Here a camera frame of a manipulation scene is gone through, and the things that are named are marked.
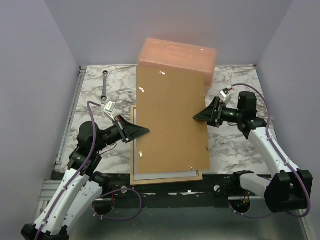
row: wire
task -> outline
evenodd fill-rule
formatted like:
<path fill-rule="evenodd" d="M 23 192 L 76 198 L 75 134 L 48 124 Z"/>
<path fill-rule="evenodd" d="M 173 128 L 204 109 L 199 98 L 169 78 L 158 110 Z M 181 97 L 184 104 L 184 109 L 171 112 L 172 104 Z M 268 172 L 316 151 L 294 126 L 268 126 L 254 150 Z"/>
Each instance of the wire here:
<path fill-rule="evenodd" d="M 111 197 L 111 207 L 113 208 L 115 205 L 115 194 L 112 193 L 112 197 Z"/>
<path fill-rule="evenodd" d="M 269 217 L 272 217 L 273 215 L 275 215 L 273 212 L 270 212 L 269 214 L 267 215 L 264 215 L 264 216 L 251 216 L 251 215 L 246 215 L 246 214 L 243 214 L 243 213 L 240 213 L 238 211 L 236 211 L 231 203 L 229 202 L 229 208 L 231 208 L 231 210 L 233 211 L 234 214 L 237 214 L 239 216 L 242 216 L 242 217 L 245 217 L 245 218 L 248 218 L 248 219 L 266 219 L 266 218 L 269 218 Z"/>
<path fill-rule="evenodd" d="M 103 154 L 105 154 L 107 152 L 110 152 L 111 150 L 115 149 L 117 145 L 118 145 L 118 143 L 115 143 L 115 146 L 113 148 L 111 148 L 111 149 L 109 149 L 107 151 L 104 151 L 103 153 L 100 153 L 100 155 L 103 155 Z"/>
<path fill-rule="evenodd" d="M 231 127 L 233 127 L 233 126 L 238 126 L 237 123 L 232 123 L 232 122 L 228 122 L 228 125 L 231 126 Z"/>
<path fill-rule="evenodd" d="M 249 196 L 249 194 L 248 194 L 247 191 L 245 192 L 244 198 L 243 198 L 243 200 L 242 200 L 242 202 L 243 202 L 244 204 L 246 203 L 246 197 L 248 197 L 248 201 L 250 201 L 250 196 Z"/>
<path fill-rule="evenodd" d="M 267 177 L 264 177 L 264 176 L 261 176 L 260 178 L 265 179 L 265 180 L 268 180 L 269 182 L 271 182 L 271 179 L 270 179 L 270 178 L 267 178 Z"/>
<path fill-rule="evenodd" d="M 139 194 L 136 190 L 131 189 L 131 188 L 125 188 L 125 189 L 120 188 L 120 189 L 117 189 L 117 190 L 113 190 L 113 191 L 111 191 L 111 192 L 108 192 L 108 193 L 106 193 L 106 194 L 103 194 L 103 195 L 101 195 L 99 198 L 103 198 L 103 197 L 106 197 L 106 196 L 108 196 L 108 195 L 112 195 L 112 194 L 114 194 L 114 193 L 121 192 L 121 191 L 131 191 L 131 192 L 134 192 L 134 193 L 138 196 L 138 198 L 139 198 L 139 208 L 138 208 L 138 210 L 136 211 L 135 214 L 133 214 L 132 216 L 123 217 L 123 218 L 117 218 L 117 217 L 99 215 L 99 214 L 97 214 L 96 209 L 95 209 L 95 205 L 93 204 L 93 206 L 92 206 L 92 209 L 93 209 L 93 212 L 94 212 L 94 215 L 93 215 L 93 216 L 94 216 L 94 217 L 95 217 L 95 216 L 99 216 L 101 219 L 109 219 L 109 220 L 115 220 L 115 221 L 126 221 L 126 220 L 130 220 L 130 219 L 135 218 L 135 217 L 141 212 L 141 209 L 142 209 L 142 198 L 141 198 L 140 194 Z"/>
<path fill-rule="evenodd" d="M 97 138 L 97 133 L 96 133 L 96 123 L 95 123 L 95 119 L 94 119 L 94 114 L 92 113 L 92 110 L 90 108 L 90 104 L 101 107 L 101 104 L 92 102 L 92 101 L 88 101 L 86 103 L 86 106 L 88 108 L 90 117 L 91 117 L 91 121 L 92 121 L 92 129 L 93 129 L 93 140 L 92 140 L 92 146 L 90 149 L 90 152 L 88 154 L 88 156 L 86 157 L 85 161 L 83 162 L 83 164 L 79 167 L 79 169 L 74 173 L 74 175 L 70 178 L 70 180 L 63 186 L 63 189 L 60 191 L 60 193 L 58 194 L 58 196 L 56 197 L 56 199 L 54 200 L 52 206 L 50 207 L 49 211 L 47 212 L 45 218 L 43 219 L 43 223 L 46 223 L 51 215 L 51 213 L 53 212 L 55 206 L 57 205 L 58 201 L 60 200 L 60 198 L 62 197 L 63 193 L 65 192 L 65 190 L 69 187 L 69 185 L 72 183 L 72 181 L 76 178 L 76 176 L 84 169 L 84 167 L 86 166 L 86 164 L 88 163 L 92 153 L 94 152 L 95 149 L 95 144 L 96 144 L 96 138 Z M 42 229 L 44 228 L 45 224 L 41 224 L 34 240 L 38 240 L 40 233 L 42 232 Z"/>
<path fill-rule="evenodd" d="M 235 86 L 245 86 L 245 87 L 248 87 L 252 90 L 254 90 L 259 96 L 260 98 L 262 99 L 265 107 L 266 107 L 266 110 L 267 110 L 267 115 L 268 115 L 268 118 L 267 118 L 267 123 L 266 123 L 266 136 L 267 138 L 269 139 L 269 142 L 271 143 L 271 145 L 273 146 L 274 150 L 276 151 L 276 153 L 280 156 L 281 160 L 287 165 L 287 167 L 292 171 L 292 173 L 294 174 L 294 176 L 296 177 L 296 179 L 298 180 L 298 182 L 300 183 L 301 185 L 301 188 L 303 190 L 303 193 L 305 195 L 305 198 L 306 198 L 306 204 L 307 204 L 307 207 L 306 207 L 306 211 L 301 214 L 301 215 L 297 215 L 293 212 L 287 212 L 289 215 L 293 216 L 293 217 L 296 217 L 296 218 L 304 218 L 306 217 L 309 213 L 310 213 L 310 210 L 311 210 L 311 200 L 310 200 L 310 196 L 309 196 L 309 193 L 308 193 L 308 190 L 303 182 L 303 180 L 301 179 L 301 177 L 298 175 L 298 173 L 296 172 L 296 170 L 290 165 L 290 163 L 287 163 L 287 160 L 285 158 L 285 156 L 281 153 L 281 151 L 279 150 L 279 148 L 277 147 L 277 145 L 275 144 L 274 140 L 271 138 L 270 136 L 270 133 L 269 133 L 269 128 L 270 128 L 270 123 L 271 123 L 271 115 L 270 115 L 270 111 L 269 111 L 269 107 L 267 105 L 267 101 L 266 99 L 264 98 L 264 96 L 256 89 L 254 88 L 253 86 L 250 86 L 248 84 L 245 84 L 245 83 L 236 83 L 236 84 L 233 84 L 232 87 L 235 87 Z"/>

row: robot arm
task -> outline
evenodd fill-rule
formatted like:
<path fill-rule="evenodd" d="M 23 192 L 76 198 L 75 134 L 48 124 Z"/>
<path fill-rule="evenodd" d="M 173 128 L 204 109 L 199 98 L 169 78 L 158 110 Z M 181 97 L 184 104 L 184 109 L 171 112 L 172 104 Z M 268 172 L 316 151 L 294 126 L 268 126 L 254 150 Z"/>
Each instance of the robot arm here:
<path fill-rule="evenodd" d="M 308 170 L 300 170 L 274 140 L 271 132 L 267 134 L 267 123 L 257 117 L 256 95 L 253 92 L 240 92 L 237 109 L 228 108 L 227 104 L 231 99 L 230 89 L 231 87 L 223 89 L 220 92 L 223 99 L 215 97 L 212 103 L 193 119 L 206 121 L 209 126 L 216 128 L 223 122 L 237 124 L 238 129 L 261 155 L 271 173 L 272 180 L 259 177 L 251 171 L 236 172 L 233 175 L 238 188 L 263 198 L 273 213 L 306 209 L 307 197 L 298 178 L 302 180 L 310 196 L 312 175 Z"/>
<path fill-rule="evenodd" d="M 94 151 L 87 162 L 94 139 L 93 123 L 88 121 L 80 126 L 78 146 L 69 157 L 60 186 L 38 219 L 33 224 L 26 224 L 21 231 L 26 240 L 68 240 L 74 223 L 102 195 L 106 184 L 102 173 L 95 171 L 102 159 L 99 151 L 119 140 L 128 143 L 150 132 L 129 123 L 121 115 L 113 117 L 114 106 L 110 101 L 104 108 L 104 114 L 112 120 L 113 126 L 100 130 L 95 125 Z"/>

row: white wall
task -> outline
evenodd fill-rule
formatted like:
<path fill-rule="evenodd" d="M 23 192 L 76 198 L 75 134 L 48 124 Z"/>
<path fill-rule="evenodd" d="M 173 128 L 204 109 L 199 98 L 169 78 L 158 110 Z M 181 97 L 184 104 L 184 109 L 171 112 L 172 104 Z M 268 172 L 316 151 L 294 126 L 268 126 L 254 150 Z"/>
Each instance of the white wall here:
<path fill-rule="evenodd" d="M 79 68 L 43 0 L 0 1 L 0 239 L 23 239 L 50 176 Z"/>
<path fill-rule="evenodd" d="M 313 175 L 311 216 L 320 237 L 320 2 L 295 0 L 257 66 L 283 149 Z"/>
<path fill-rule="evenodd" d="M 146 38 L 257 64 L 293 0 L 45 0 L 78 65 L 134 64 Z"/>

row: wooden board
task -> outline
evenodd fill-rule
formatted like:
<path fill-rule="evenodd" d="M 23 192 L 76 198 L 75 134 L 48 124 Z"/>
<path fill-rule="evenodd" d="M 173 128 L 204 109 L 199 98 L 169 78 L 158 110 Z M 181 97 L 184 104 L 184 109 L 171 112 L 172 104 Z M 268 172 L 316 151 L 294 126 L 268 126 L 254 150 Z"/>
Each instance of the wooden board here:
<path fill-rule="evenodd" d="M 210 169 L 208 127 L 193 116 L 206 108 L 202 75 L 137 67 L 137 124 L 150 129 L 138 138 L 138 173 Z"/>
<path fill-rule="evenodd" d="M 135 110 L 136 106 L 131 106 L 131 122 L 136 124 Z M 135 162 L 139 161 L 137 158 L 137 154 L 135 153 L 135 145 L 137 144 L 137 140 L 131 142 L 131 158 L 130 158 L 130 184 L 131 185 L 146 185 L 146 184 L 161 184 L 161 183 L 176 183 L 176 182 L 188 182 L 188 181 L 200 181 L 203 179 L 203 175 L 201 171 L 196 171 L 196 176 L 189 177 L 166 177 L 166 178 L 157 178 L 157 179 L 143 179 L 136 180 L 135 176 L 137 176 Z M 153 173 L 154 177 L 163 176 L 161 173 Z"/>

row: orange plastic box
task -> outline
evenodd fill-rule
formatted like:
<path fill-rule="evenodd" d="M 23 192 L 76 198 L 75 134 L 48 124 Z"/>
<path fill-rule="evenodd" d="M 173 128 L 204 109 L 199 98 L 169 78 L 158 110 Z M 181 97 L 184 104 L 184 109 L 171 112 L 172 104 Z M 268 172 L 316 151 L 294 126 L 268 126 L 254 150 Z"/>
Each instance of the orange plastic box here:
<path fill-rule="evenodd" d="M 217 50 L 213 48 L 147 38 L 138 57 L 138 65 L 200 73 L 208 92 L 213 84 L 216 59 Z"/>

